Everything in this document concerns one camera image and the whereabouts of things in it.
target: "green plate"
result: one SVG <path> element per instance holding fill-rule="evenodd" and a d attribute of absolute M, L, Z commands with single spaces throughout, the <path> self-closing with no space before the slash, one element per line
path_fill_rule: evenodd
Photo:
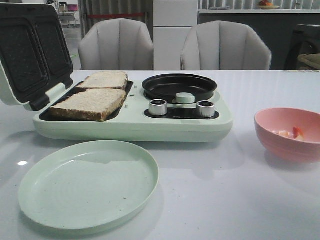
<path fill-rule="evenodd" d="M 123 141 L 91 141 L 38 162 L 23 178 L 18 200 L 38 224 L 96 233 L 133 218 L 158 180 L 157 162 L 145 149 Z"/>

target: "pan handle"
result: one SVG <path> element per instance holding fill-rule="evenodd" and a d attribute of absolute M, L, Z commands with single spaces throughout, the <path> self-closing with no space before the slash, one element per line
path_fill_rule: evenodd
<path fill-rule="evenodd" d="M 196 98 L 193 94 L 189 92 L 179 92 L 175 95 L 173 102 L 177 104 L 193 104 Z"/>

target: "refrigerator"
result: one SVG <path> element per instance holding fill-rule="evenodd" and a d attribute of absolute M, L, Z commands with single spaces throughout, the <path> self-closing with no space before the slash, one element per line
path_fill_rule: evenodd
<path fill-rule="evenodd" d="M 181 69 L 186 37 L 197 24 L 198 0 L 153 1 L 154 70 Z"/>

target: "frying pan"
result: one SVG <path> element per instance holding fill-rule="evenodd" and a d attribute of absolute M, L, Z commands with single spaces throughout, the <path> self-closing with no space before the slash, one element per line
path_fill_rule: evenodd
<path fill-rule="evenodd" d="M 217 83 L 210 78 L 185 73 L 156 75 L 142 82 L 144 95 L 171 104 L 191 104 L 208 100 L 214 95 Z"/>

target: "pink bowl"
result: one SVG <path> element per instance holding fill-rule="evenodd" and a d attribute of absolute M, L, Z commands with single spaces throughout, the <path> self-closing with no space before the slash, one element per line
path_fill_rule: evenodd
<path fill-rule="evenodd" d="M 295 108 L 268 108 L 254 117 L 261 144 L 278 157 L 298 163 L 320 161 L 320 114 Z M 298 127 L 304 140 L 285 137 L 273 131 L 293 132 Z"/>

